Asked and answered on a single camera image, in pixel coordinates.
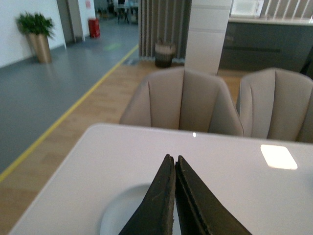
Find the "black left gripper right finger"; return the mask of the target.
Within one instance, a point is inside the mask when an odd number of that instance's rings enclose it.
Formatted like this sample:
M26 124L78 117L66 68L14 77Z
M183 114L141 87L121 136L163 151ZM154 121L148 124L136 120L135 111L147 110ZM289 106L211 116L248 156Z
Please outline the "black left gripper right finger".
M249 235L183 156L176 169L176 206L183 235Z

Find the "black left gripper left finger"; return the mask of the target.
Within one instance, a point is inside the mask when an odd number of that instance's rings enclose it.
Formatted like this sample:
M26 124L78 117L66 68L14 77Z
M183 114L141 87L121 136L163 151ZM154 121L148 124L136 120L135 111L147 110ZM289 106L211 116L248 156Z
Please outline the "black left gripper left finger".
M121 230L121 235L171 235L174 223L176 171L167 154L141 204Z

